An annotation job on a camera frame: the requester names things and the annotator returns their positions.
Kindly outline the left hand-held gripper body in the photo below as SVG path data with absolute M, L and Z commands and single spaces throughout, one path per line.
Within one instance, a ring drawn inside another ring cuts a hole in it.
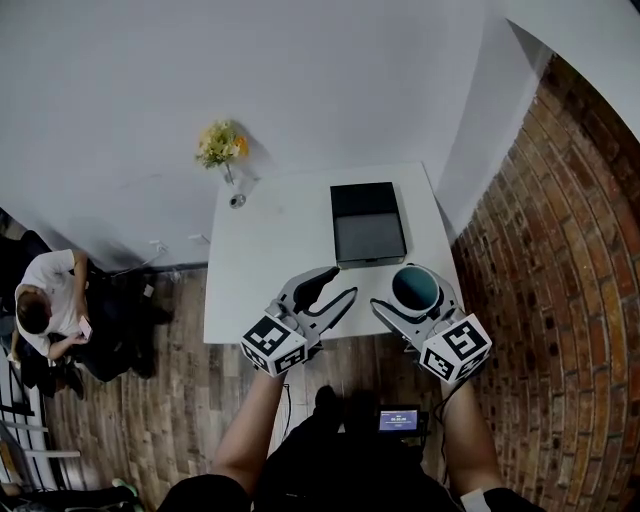
M 256 369 L 271 377 L 286 373 L 305 362 L 308 352 L 320 340 L 321 334 L 309 328 L 306 313 L 294 311 L 293 292 L 297 279 L 291 279 L 271 301 L 259 320 L 240 340 L 245 357 Z

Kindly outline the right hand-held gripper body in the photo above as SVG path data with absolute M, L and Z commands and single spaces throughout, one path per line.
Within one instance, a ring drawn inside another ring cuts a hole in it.
M 420 366 L 449 385 L 466 380 L 487 359 L 493 345 L 476 315 L 459 307 L 436 320 L 426 318 L 409 333 Z

